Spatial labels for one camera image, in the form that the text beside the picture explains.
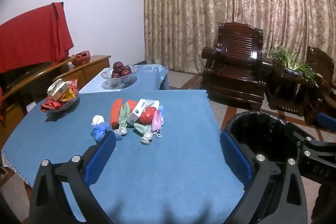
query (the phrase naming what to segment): white box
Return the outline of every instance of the white box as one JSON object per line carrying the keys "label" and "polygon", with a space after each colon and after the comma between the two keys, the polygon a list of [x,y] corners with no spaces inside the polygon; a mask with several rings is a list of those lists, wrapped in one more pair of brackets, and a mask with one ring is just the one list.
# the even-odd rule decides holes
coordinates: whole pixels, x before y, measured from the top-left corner
{"label": "white box", "polygon": [[139,117],[142,114],[145,107],[146,107],[146,100],[145,99],[140,99],[140,101],[134,107],[130,116],[127,118],[127,122],[130,125],[133,125],[139,119]]}
{"label": "white box", "polygon": [[149,107],[149,106],[152,106],[152,107],[155,107],[156,109],[159,108],[160,106],[160,102],[158,100],[146,100],[146,107]]}
{"label": "white box", "polygon": [[62,81],[62,79],[58,79],[55,83],[53,83],[47,90],[47,94],[57,102],[60,97],[67,92],[69,86],[66,82]]}

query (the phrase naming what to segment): patterned curtain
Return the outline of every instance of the patterned curtain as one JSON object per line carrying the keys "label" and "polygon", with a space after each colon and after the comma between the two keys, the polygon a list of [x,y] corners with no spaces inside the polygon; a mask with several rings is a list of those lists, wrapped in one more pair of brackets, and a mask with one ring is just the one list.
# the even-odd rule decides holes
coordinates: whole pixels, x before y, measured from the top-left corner
{"label": "patterned curtain", "polygon": [[145,0],[146,61],[202,72],[202,48],[233,21],[263,29],[267,54],[283,46],[305,60],[312,46],[336,60],[336,0]]}

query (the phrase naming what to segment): dark wooden chair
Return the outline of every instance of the dark wooden chair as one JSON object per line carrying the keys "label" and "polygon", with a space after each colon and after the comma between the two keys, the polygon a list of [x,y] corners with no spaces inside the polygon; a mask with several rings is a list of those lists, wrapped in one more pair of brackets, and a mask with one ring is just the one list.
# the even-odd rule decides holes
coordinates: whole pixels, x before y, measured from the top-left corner
{"label": "dark wooden chair", "polygon": [[272,71],[269,59],[263,62],[263,30],[240,23],[220,23],[215,48],[204,47],[206,59],[202,87],[208,93],[249,103],[260,109],[266,86],[266,71]]}
{"label": "dark wooden chair", "polygon": [[306,62],[311,64],[313,70],[323,77],[315,77],[319,87],[309,93],[309,104],[304,115],[306,124],[313,124],[319,113],[336,118],[336,94],[333,92],[336,86],[332,83],[334,60],[319,48],[308,47]]}

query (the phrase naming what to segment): blue gripper pad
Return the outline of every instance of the blue gripper pad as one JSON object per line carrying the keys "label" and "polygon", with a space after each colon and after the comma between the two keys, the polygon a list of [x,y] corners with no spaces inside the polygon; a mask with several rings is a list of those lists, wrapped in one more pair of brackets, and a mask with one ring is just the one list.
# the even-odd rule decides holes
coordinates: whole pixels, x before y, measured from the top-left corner
{"label": "blue gripper pad", "polygon": [[103,143],[85,167],[84,182],[87,186],[95,184],[98,181],[101,172],[103,172],[107,161],[116,147],[117,141],[115,134],[113,132],[109,133],[102,142]]}
{"label": "blue gripper pad", "polygon": [[230,167],[234,175],[246,187],[252,184],[252,168],[243,153],[224,130],[220,135],[220,145],[224,154],[225,162]]}
{"label": "blue gripper pad", "polygon": [[328,116],[325,113],[318,113],[316,115],[316,120],[318,123],[329,129],[331,132],[336,132],[336,119]]}

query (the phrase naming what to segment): face mask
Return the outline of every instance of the face mask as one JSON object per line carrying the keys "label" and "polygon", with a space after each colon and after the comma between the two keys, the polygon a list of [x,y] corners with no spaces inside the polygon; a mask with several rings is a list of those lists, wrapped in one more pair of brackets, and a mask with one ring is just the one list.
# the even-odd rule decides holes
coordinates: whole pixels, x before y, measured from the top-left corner
{"label": "face mask", "polygon": [[157,133],[161,128],[161,110],[156,110],[152,120],[152,133]]}

